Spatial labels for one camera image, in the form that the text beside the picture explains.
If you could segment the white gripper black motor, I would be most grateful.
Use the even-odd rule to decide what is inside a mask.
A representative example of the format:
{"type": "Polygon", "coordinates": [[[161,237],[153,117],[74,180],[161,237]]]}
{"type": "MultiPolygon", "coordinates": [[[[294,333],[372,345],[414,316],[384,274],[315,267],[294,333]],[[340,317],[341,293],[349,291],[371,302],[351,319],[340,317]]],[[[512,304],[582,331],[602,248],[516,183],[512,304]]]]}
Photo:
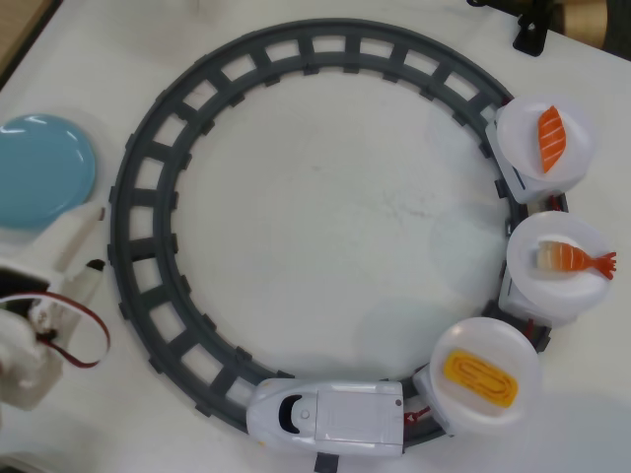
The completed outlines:
{"type": "Polygon", "coordinates": [[[90,232],[105,216],[102,205],[81,205],[60,215],[36,239],[36,266],[1,267],[1,353],[40,355],[46,349],[66,355],[92,301],[105,262],[89,261],[76,275],[65,272],[90,232]]]}

